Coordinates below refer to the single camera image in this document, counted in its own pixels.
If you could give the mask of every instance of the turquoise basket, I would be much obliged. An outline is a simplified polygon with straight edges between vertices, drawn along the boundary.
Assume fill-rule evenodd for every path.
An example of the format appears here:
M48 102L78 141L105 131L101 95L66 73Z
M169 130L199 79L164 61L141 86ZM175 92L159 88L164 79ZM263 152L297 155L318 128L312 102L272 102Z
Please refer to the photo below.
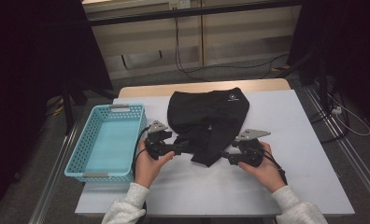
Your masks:
M64 174L81 182L132 182L136 140L147 125L143 105L98 105Z

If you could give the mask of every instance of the black garment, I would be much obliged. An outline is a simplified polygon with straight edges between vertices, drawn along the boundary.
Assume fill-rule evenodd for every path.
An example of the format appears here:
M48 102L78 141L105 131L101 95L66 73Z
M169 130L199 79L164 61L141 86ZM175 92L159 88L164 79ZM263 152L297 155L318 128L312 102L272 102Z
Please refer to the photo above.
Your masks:
M167 110L168 125L178 134L175 144L189 141L192 161L211 166L239 134L249 101L239 88L204 93L174 92Z

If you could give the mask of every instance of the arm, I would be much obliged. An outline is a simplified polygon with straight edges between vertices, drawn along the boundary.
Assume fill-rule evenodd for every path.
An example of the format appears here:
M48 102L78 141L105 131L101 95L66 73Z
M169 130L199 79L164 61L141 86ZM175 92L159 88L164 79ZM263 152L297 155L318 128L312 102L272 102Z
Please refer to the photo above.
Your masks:
M261 142L263 148L272 153L270 146ZM319 208L308 202L301 202L294 194L292 188L286 186L278 173L278 168L270 160L263 158L259 167L252 167L244 162L238 166L247 173L254 175L267 189L272 192L272 197L276 200L282 214L277 216L280 224L314 224L327 223Z
M138 148L145 148L145 140L141 141ZM147 150L140 150L135 164L135 183L130 184L123 200L116 199L104 215L103 224L136 223L145 215L142 209L150 185L159 174L161 168L174 157L174 152L169 152L155 161Z

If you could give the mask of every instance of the basket handle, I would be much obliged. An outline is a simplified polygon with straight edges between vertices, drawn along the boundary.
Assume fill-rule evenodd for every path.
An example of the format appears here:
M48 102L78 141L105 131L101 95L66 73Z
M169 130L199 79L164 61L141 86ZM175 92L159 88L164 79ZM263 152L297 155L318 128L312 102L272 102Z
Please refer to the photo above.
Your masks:
M83 177L90 177L90 178L107 178L108 173L84 173Z
M130 106L129 104L110 105L109 109L114 113L129 112Z

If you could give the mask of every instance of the shirt logo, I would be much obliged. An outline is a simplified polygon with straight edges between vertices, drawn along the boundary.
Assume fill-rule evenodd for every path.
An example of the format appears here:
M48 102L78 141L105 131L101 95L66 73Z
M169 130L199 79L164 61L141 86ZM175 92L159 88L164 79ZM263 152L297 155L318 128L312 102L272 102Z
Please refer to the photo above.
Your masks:
M239 101L239 99L235 98L235 95L234 94L230 94L228 101Z

